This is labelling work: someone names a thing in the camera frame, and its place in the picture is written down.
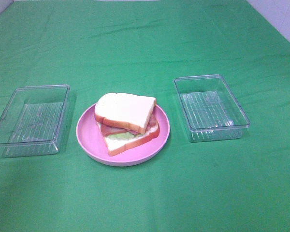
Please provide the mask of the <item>red bacon strip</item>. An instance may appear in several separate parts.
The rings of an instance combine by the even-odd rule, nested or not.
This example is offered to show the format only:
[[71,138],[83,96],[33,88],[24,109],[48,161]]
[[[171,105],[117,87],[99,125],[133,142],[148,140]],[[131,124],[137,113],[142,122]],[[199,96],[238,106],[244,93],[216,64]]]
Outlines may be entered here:
[[[111,127],[105,124],[99,124],[99,126],[100,126],[102,135],[105,137],[112,134],[127,132],[126,131],[127,129],[124,129],[124,128]],[[156,138],[159,135],[160,128],[159,128],[158,121],[156,120],[156,117],[154,115],[150,116],[150,119],[146,128],[146,132],[153,133],[154,138]]]

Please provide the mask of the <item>green lettuce leaf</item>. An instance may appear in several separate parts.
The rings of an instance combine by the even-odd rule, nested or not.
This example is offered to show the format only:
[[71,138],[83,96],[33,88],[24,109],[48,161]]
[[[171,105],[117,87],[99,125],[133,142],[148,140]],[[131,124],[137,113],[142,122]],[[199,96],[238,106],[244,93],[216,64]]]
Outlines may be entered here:
[[138,137],[142,137],[142,134],[132,134],[130,132],[125,132],[106,136],[106,138],[111,140],[130,140]]

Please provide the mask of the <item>bread slice orange crust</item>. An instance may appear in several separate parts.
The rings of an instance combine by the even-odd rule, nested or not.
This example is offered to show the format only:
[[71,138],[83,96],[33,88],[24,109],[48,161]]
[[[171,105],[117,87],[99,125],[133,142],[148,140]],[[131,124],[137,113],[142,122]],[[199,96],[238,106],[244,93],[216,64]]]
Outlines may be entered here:
[[[98,129],[100,130],[100,126],[99,126],[100,123],[97,122],[96,124],[98,126]],[[142,137],[138,137],[138,138],[134,138],[134,139],[130,139],[130,140],[111,140],[111,139],[106,138],[103,135],[102,135],[102,138],[103,138],[104,143],[107,147],[108,155],[115,156],[121,152],[124,152],[128,149],[135,148],[135,147],[140,146],[140,145],[143,145],[143,144],[151,141],[152,139],[154,139],[153,133],[145,132],[144,134],[145,135],[143,135]]]

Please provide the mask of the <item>pink bacon strip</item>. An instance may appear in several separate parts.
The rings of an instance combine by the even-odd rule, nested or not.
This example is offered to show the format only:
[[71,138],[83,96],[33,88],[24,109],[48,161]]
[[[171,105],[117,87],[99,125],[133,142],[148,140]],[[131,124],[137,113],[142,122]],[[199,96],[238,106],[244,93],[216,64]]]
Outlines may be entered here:
[[138,135],[139,134],[139,132],[134,131],[134,130],[126,130],[126,131],[131,133],[131,134],[133,134],[133,135]]

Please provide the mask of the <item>pink round plate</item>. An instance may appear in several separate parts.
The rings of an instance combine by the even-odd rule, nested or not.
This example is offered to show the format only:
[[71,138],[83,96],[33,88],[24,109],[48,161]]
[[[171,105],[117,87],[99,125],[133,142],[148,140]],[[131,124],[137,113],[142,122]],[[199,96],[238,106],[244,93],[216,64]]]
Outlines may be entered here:
[[118,155],[109,156],[102,134],[96,124],[94,111],[95,105],[93,104],[80,116],[76,126],[76,137],[87,155],[99,163],[117,167],[141,164],[159,153],[168,140],[170,134],[169,119],[164,110],[157,105],[153,110],[153,115],[159,123],[160,133],[158,137]]

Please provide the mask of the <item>clear plastic tray right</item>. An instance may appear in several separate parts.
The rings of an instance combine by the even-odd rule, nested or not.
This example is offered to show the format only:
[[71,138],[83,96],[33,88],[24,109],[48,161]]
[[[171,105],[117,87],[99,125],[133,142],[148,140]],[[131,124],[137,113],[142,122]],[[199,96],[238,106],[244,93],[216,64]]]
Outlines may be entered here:
[[190,142],[239,139],[246,134],[250,121],[221,75],[179,77],[173,84]]

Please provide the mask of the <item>clear plastic tray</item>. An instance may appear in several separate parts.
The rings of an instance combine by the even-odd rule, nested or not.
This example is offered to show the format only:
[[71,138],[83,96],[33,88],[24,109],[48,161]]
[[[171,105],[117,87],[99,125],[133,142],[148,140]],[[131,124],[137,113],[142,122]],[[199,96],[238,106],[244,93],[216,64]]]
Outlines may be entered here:
[[20,87],[0,116],[0,157],[58,153],[69,107],[69,85]]
[[246,134],[250,121],[221,75],[179,77],[173,84],[190,142],[239,139]]

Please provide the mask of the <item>clear plastic tray left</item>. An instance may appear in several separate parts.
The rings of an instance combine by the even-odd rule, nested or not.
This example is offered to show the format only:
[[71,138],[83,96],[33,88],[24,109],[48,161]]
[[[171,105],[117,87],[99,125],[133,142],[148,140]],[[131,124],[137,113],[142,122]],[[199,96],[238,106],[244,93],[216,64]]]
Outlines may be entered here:
[[69,107],[69,85],[20,87],[0,116],[0,157],[58,153]]

